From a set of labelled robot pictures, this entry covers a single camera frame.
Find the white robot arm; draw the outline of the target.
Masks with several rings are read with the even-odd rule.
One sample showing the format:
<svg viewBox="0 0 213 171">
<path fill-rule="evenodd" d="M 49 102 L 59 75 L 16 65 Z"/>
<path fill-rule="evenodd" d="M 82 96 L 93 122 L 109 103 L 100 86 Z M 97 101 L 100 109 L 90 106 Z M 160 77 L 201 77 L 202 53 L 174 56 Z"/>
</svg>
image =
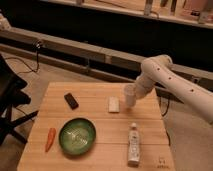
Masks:
<svg viewBox="0 0 213 171">
<path fill-rule="evenodd" d="M 172 59 L 167 55 L 149 57 L 141 62 L 141 74 L 134 83 L 137 99 L 144 98 L 160 83 L 183 103 L 193 108 L 209 124 L 213 124 L 213 93 L 171 71 Z"/>
</svg>

